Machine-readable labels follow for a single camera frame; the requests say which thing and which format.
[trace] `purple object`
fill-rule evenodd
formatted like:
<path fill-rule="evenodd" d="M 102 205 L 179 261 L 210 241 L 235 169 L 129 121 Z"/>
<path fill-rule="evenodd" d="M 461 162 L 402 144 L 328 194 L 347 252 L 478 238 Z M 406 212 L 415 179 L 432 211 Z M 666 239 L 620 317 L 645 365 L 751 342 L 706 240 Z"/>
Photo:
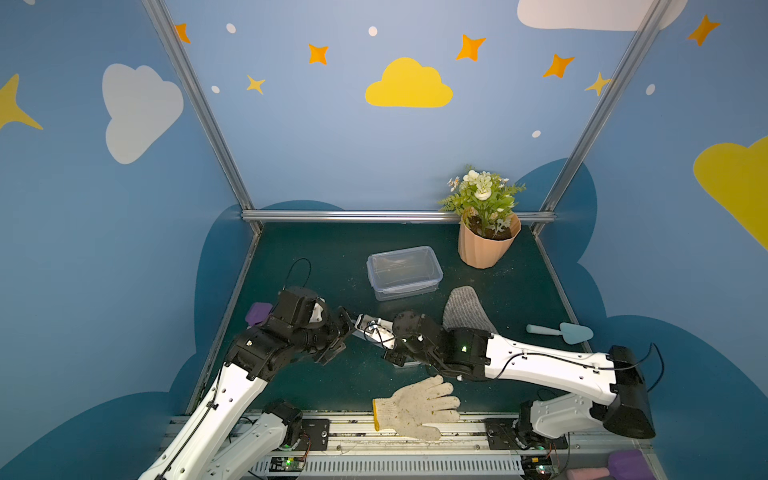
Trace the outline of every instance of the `purple object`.
<path fill-rule="evenodd" d="M 250 306 L 250 310 L 245 315 L 245 322 L 248 326 L 258 325 L 262 323 L 270 315 L 272 311 L 272 303 L 256 302 Z"/>
<path fill-rule="evenodd" d="M 614 452 L 608 457 L 608 468 L 569 468 L 568 480 L 598 480 L 611 476 L 616 480 L 656 480 L 640 450 Z"/>
<path fill-rule="evenodd" d="M 611 453 L 608 470 L 616 480 L 656 480 L 640 450 Z"/>

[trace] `light blue trowel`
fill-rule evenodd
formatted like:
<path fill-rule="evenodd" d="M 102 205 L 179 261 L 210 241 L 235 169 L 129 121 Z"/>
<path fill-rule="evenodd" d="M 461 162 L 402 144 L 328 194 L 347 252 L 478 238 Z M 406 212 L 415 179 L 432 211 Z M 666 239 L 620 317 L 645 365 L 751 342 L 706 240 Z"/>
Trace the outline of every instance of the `light blue trowel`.
<path fill-rule="evenodd" d="M 594 333 L 589 327 L 565 322 L 560 324 L 559 330 L 548 329 L 545 326 L 538 325 L 528 325 L 525 327 L 525 330 L 528 333 L 538 333 L 539 335 L 562 335 L 563 340 L 568 345 L 586 342 L 594 336 Z"/>

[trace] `vent grille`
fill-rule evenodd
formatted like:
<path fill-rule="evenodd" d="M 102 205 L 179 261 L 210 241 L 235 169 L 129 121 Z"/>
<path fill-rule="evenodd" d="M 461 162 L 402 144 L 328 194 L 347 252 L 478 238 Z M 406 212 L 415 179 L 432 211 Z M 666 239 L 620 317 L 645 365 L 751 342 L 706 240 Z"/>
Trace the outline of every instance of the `vent grille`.
<path fill-rule="evenodd" d="M 270 472 L 270 457 L 257 463 L 258 476 L 296 476 L 295 472 Z M 302 476 L 354 475 L 522 475 L 520 457 L 509 455 L 376 455 L 353 458 L 310 456 Z"/>

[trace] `soil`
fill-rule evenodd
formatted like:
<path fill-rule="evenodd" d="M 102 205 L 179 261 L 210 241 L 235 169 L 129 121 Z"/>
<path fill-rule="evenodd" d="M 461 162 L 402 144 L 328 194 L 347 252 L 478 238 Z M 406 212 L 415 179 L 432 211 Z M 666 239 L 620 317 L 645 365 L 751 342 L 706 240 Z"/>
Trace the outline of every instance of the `soil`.
<path fill-rule="evenodd" d="M 512 238 L 512 231 L 509 230 L 508 228 L 505 228 L 499 233 L 496 233 L 495 231 L 487 228 L 485 229 L 485 232 L 480 233 L 482 228 L 482 222 L 477 217 L 470 218 L 468 220 L 468 223 L 469 223 L 468 225 L 469 229 L 473 233 L 479 235 L 480 237 L 487 238 L 489 240 L 509 240 L 510 238 Z"/>

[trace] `pink flower pot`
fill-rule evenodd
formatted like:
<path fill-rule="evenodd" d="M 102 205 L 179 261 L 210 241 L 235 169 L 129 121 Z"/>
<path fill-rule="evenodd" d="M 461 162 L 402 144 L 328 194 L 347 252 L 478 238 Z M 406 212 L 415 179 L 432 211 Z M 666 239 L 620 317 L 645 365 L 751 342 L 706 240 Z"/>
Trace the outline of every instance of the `pink flower pot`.
<path fill-rule="evenodd" d="M 509 230 L 512 238 L 507 240 L 489 240 L 473 233 L 464 222 L 458 231 L 458 254 L 469 266 L 474 268 L 489 268 L 494 266 L 512 245 L 512 241 L 520 233 L 520 219 L 512 214 Z"/>

